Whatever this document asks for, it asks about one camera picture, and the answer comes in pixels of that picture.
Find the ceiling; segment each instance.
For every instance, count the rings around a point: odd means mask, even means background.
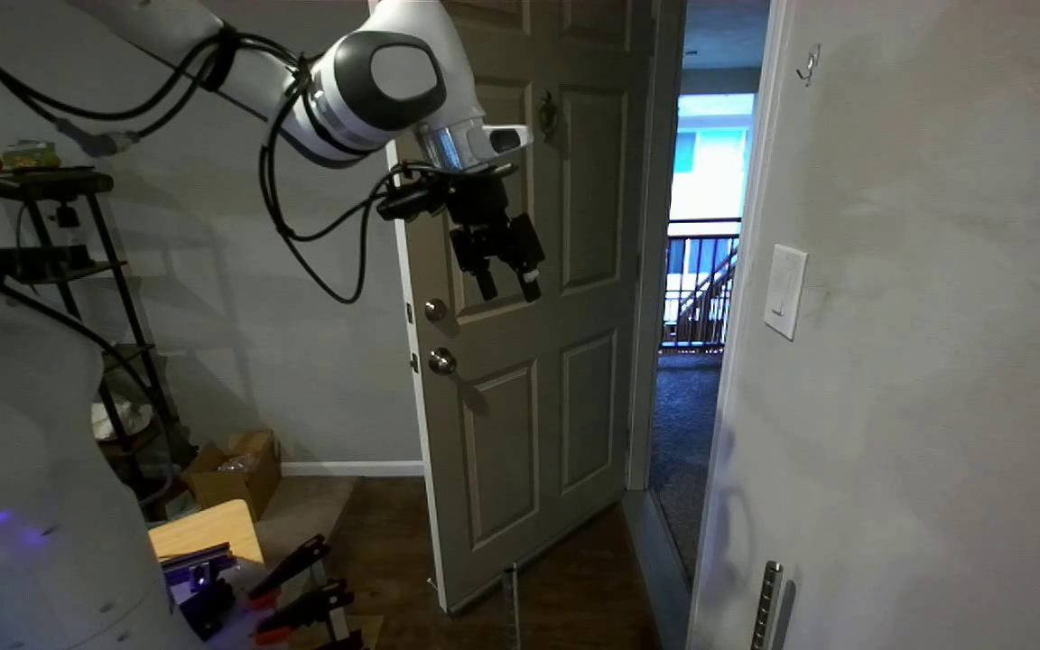
[[[761,70],[769,0],[687,0],[681,70]]]

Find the cardboard box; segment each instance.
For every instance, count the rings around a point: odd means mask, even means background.
[[[279,489],[279,440],[269,430],[242,430],[228,446],[201,446],[183,482],[200,505],[247,497],[261,521]]]

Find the door frame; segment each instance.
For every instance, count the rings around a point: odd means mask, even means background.
[[[689,579],[650,495],[655,467],[655,403],[657,403],[657,347],[665,308],[665,243],[670,201],[670,147],[676,147],[676,101],[681,89],[681,33],[687,0],[655,0],[655,63],[647,104],[647,164],[638,201],[638,295],[632,320],[632,393],[629,393],[629,470],[626,470],[626,524],[635,547],[638,574],[655,608],[661,648],[681,648],[689,629]]]

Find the cable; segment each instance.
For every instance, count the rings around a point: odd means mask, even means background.
[[[109,344],[101,331],[86,328],[79,318],[49,308],[49,305],[42,305],[42,299],[36,299],[36,295],[7,284],[7,281],[0,281],[0,292],[12,295],[12,299],[19,299],[19,305],[29,308],[29,311],[49,318],[53,324],[73,328],[74,335],[89,341],[92,347],[101,347],[101,349],[131,377],[131,384],[132,384],[153,403],[159,403],[159,400],[155,400],[155,391],[144,384],[144,377],[141,377],[141,371],[120,355],[120,347]]]
[[[79,104],[68,104],[68,101],[59,101],[49,95],[41,95],[36,86],[21,82],[19,77],[12,77],[2,66],[0,66],[0,82],[19,99],[24,101],[29,109],[36,109],[42,121],[59,121],[49,109],[59,112],[68,112],[68,117],[79,117],[79,121],[97,121],[97,123],[120,123],[120,121],[136,121],[144,112],[153,112],[155,104],[161,104],[161,99],[189,77],[191,63],[200,53],[208,53],[216,46],[216,36],[208,39],[200,39],[180,66],[174,66],[174,74],[159,82],[155,95],[147,95],[144,101],[131,104],[131,109],[115,109],[115,112],[97,112],[97,109],[79,109]]]
[[[155,109],[176,89],[176,82],[189,77],[183,95],[180,95],[159,121],[153,121],[147,127],[132,127],[132,129],[120,133],[120,136],[131,136],[131,141],[144,141],[144,136],[153,136],[155,129],[161,129],[168,121],[180,117],[180,109],[195,99],[195,89],[212,77],[216,63],[228,66],[228,53],[236,57],[236,46],[266,50],[266,53],[273,53],[279,63],[289,63],[289,66],[292,66],[292,53],[289,53],[280,45],[273,45],[273,39],[266,39],[266,36],[256,36],[256,33],[236,33],[236,36],[231,36],[231,50],[228,50],[228,30],[225,30],[225,33],[216,33],[216,36],[200,39],[200,45],[183,53],[183,63],[176,63],[176,66],[174,66],[174,63],[161,63],[161,66],[168,66],[168,77],[159,82],[159,89],[153,89],[144,101],[136,101],[136,104],[131,104],[131,109],[101,112],[101,109],[79,109],[79,104],[59,101],[59,99],[49,99],[49,95],[21,82],[19,77],[12,77],[2,66],[0,66],[0,82],[2,82],[24,109],[32,109],[36,117],[42,117],[48,123],[53,123],[59,129],[65,129],[68,136],[79,141],[79,136],[92,136],[92,133],[79,129],[79,127],[68,123],[65,117],[92,121],[92,123],[141,121],[141,117],[147,117],[147,112],[155,112]]]
[[[279,117],[269,121],[266,136],[265,136],[265,146],[261,146],[261,166],[256,166],[256,172],[261,172],[261,194],[265,194],[265,207],[266,207],[266,216],[269,216],[269,225],[273,225],[273,233],[279,233],[279,239],[280,239],[285,248],[297,255],[297,264],[302,267],[302,275],[306,275],[320,292],[330,292],[337,305],[357,305],[357,299],[366,295],[366,281],[369,281],[369,225],[373,225],[373,207],[374,207],[378,199],[386,199],[386,190],[391,190],[391,186],[392,186],[398,172],[414,169],[419,164],[398,164],[398,166],[391,166],[391,169],[373,186],[373,190],[369,190],[357,207],[343,210],[337,219],[330,219],[330,225],[318,227],[318,233],[297,233],[297,227],[285,219],[285,212],[280,212],[279,182],[273,182],[273,146],[279,146],[280,123],[285,123],[289,112],[297,109],[297,101],[302,101],[302,95],[306,95],[306,57],[299,63],[299,74],[297,74],[297,81],[289,82],[289,89],[285,89],[285,99],[280,99],[280,104],[279,104]],[[343,292],[343,289],[330,284],[330,281],[309,267],[309,259],[302,255],[299,243],[318,243],[318,239],[331,236],[337,227],[343,227],[343,225],[354,219],[354,216],[361,216],[361,233],[357,233],[357,275],[354,275],[349,292]]]

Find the white door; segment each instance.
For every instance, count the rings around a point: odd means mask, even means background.
[[[444,219],[404,227],[439,608],[531,564],[626,484],[650,70],[647,0],[446,0],[491,123],[545,123],[509,212],[545,247],[543,299],[493,264],[498,299],[455,267]],[[455,371],[432,371],[446,349]]]

